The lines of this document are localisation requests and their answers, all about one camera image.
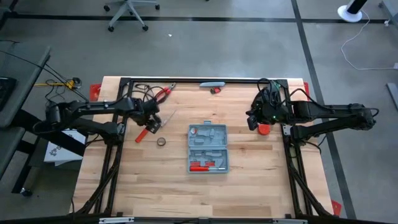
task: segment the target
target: white paper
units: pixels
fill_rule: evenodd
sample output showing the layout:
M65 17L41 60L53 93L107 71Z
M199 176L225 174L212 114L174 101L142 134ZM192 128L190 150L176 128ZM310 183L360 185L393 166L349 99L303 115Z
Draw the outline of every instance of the white paper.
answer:
M80 141L81 143L86 142L86 137L82 134L80 134L76 130L64 130L62 131L63 133L71 136L72 138L76 139L77 141ZM44 157L44 162L58 162L58 165L60 165L59 162L65 163L68 161L77 161L81 160L83 157L67 150L64 149L60 146L57 146L56 144L49 142L47 145L47 150L45 152L45 157Z

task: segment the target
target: black desk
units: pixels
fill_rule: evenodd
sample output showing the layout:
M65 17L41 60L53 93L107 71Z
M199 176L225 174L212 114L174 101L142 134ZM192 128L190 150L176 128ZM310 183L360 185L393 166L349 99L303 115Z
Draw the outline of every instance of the black desk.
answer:
M43 49L29 44L0 42L0 49L15 54L37 65L44 66L50 57L50 47ZM10 126L15 115L22 108L30 90L38 79L42 69L0 52L0 76L12 77L17 85L12 95L0 111L0 128Z
M23 128L0 129L0 179L4 175L12 156L18 148L19 141L25 134Z
M45 63L50 58L50 47L43 48L25 43L13 44L10 42L0 42L0 49L29 60L41 67L44 67ZM0 111L0 118L2 118L0 121L0 128L17 126L33 133L33 125L39 122L40 119L22 110L21 107L41 71L42 68L36 65L0 52L0 76L12 77L17 80L16 88L4 105L3 110ZM61 131L37 135L40 138L44 138L71 152L83 156L85 145L63 134Z
M44 67L50 58L50 47L43 48L25 43L13 44L11 42L0 42L0 49L31 61L40 67ZM40 67L0 52L0 76L12 77L17 80L14 91L4 105L3 110L0 111L0 178L4 174L16 150L28 153L29 155L12 190L13 193L21 191L30 171L30 158L40 138L51 141L81 156L85 150L84 144L63 134L61 131L36 134L38 138L35 145L22 140L25 131L33 133L33 125L41 121L34 115L21 109L42 71Z

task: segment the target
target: tool case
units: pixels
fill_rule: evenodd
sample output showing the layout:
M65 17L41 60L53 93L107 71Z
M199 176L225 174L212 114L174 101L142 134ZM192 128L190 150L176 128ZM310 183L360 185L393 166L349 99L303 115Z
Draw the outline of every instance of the tool case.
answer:
M220 174L229 171L227 130L224 124L191 124L188 130L188 172ZM207 171L191 171L190 167L208 167Z

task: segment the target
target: concrete floor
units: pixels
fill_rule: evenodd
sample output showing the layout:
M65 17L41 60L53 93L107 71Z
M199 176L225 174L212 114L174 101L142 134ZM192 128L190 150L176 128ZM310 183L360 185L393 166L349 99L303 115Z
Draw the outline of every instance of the concrete floor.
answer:
M24 14L103 16L103 0L20 0L15 11ZM336 9L347 0L297 0L303 19L337 19ZM364 10L371 19L385 19L369 0ZM142 16L263 17L294 19L290 0L162 0L161 10L139 9ZM300 77L313 86L295 22L149 21L148 32L137 21L121 21L115 31L107 21L9 19L0 39L51 45L50 65L66 77L83 80L81 92L101 83L106 75L188 77ZM357 219L397 222L398 184L395 150L396 110L387 82L398 83L398 71L357 71L345 62L340 47L363 24L304 24L323 99L328 104L362 103L379 108L370 131L335 133L336 145ZM369 24L349 43L347 56L357 67L392 67L398 62L398 31ZM43 73L39 82L50 78ZM24 108L44 118L46 90L35 88ZM70 92L67 99L74 99ZM333 200L343 203L328 144L322 159ZM24 157L16 154L0 181L0 219L63 215L68 212L76 172L42 170L34 179L35 194L9 194Z

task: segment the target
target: wooden tabletop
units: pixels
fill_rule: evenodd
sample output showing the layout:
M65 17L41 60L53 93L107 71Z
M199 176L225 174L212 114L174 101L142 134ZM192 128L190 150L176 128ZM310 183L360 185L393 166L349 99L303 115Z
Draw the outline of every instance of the wooden tabletop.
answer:
M120 77L104 77L100 100L115 100ZM288 79L290 92L303 88L303 80ZM168 86L169 83L150 83ZM227 84L212 95L197 83L178 83L167 101L160 105L160 117L169 122L156 134L147 134L141 143L134 140L142 127L129 119L113 213L134 217L266 217L294 215L280 125L261 136L250 131L245 112L258 90L252 84ZM297 92L293 100L307 100ZM111 121L112 115L96 115L94 121ZM189 124L228 127L230 172L227 174L189 174L187 172ZM166 139L165 146L156 140ZM100 181L106 146L95 142L86 149L73 196L78 210ZM332 212L322 160L317 148L302 147L307 182L326 210ZM104 202L108 190L104 193Z

